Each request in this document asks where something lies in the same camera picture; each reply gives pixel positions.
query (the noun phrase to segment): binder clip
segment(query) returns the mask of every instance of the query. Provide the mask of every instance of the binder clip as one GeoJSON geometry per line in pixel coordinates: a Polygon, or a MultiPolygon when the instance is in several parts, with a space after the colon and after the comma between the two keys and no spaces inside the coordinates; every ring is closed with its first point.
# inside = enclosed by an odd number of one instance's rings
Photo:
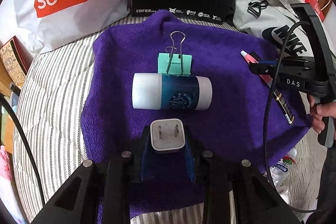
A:
{"type": "Polygon", "coordinates": [[[159,53],[157,59],[157,72],[163,75],[190,75],[191,69],[191,55],[182,54],[182,43],[185,40],[185,34],[179,31],[172,32],[170,39],[173,42],[171,47],[166,48],[167,53],[159,53]],[[177,48],[173,39],[173,34],[181,33],[183,39],[180,42],[180,53],[177,54],[177,48]]]}

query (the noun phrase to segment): nike logo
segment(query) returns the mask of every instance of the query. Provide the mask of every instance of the nike logo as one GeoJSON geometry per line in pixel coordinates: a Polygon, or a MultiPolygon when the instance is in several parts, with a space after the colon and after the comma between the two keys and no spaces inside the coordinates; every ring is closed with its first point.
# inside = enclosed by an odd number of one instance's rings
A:
{"type": "MultiPolygon", "coordinates": [[[[286,39],[288,31],[289,31],[288,25],[285,25],[280,28],[270,27],[270,28],[263,30],[261,36],[263,37],[263,39],[270,41],[278,49],[281,49],[282,43],[286,39]],[[272,32],[274,32],[279,37],[282,43],[274,39],[274,37],[272,36],[272,32]]],[[[293,33],[289,38],[285,52],[291,56],[299,56],[298,53],[303,54],[304,52],[307,52],[307,49],[302,44],[300,39],[296,36],[296,34],[293,33]]]]}

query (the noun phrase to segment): towel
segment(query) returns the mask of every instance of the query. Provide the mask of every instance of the towel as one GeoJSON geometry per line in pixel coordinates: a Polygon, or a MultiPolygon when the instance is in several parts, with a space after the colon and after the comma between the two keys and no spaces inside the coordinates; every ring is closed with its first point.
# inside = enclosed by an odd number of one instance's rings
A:
{"type": "MultiPolygon", "coordinates": [[[[117,25],[94,42],[94,73],[81,116],[89,159],[107,161],[141,136],[143,127],[157,119],[178,118],[207,150],[223,159],[249,159],[260,171],[263,163],[263,116],[269,88],[253,75],[240,52],[255,51],[275,58],[266,40],[226,29],[186,24],[159,10],[138,24],[117,25]],[[133,109],[132,81],[136,72],[157,73],[158,54],[172,45],[169,35],[186,35],[183,53],[193,57],[192,75],[208,77],[213,97],[206,111],[133,109]]],[[[276,102],[268,122],[270,164],[275,164],[307,133],[310,121],[298,92],[280,90],[295,122],[288,125],[276,102]]],[[[183,152],[156,154],[148,176],[129,188],[130,216],[173,210],[204,201],[204,186],[188,178],[183,152]]]]}

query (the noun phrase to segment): hand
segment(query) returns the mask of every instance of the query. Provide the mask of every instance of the hand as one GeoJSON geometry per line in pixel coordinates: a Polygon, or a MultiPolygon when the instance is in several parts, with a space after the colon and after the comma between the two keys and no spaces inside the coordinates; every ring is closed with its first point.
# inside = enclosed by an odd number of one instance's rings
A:
{"type": "Polygon", "coordinates": [[[308,102],[310,104],[310,114],[312,116],[313,129],[320,134],[324,130],[324,122],[322,117],[336,118],[336,103],[326,103],[315,105],[315,98],[312,95],[307,95],[308,102]]]}

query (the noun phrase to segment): metal screw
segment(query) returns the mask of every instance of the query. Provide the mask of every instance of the metal screw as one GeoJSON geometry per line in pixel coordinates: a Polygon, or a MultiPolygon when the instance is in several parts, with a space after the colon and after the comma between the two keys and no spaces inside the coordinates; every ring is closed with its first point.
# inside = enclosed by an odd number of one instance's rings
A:
{"type": "Polygon", "coordinates": [[[124,151],[124,152],[121,153],[121,156],[123,158],[129,158],[131,155],[132,155],[131,151],[124,151]]]}
{"type": "Polygon", "coordinates": [[[92,160],[85,160],[83,161],[84,167],[90,167],[93,164],[92,160]]]}
{"type": "Polygon", "coordinates": [[[250,167],[251,166],[251,162],[249,160],[242,160],[241,164],[242,164],[242,166],[245,166],[245,167],[250,167]]]}
{"type": "Polygon", "coordinates": [[[203,151],[203,156],[204,157],[210,158],[210,157],[212,157],[212,155],[213,155],[213,153],[209,150],[204,150],[203,151]]]}

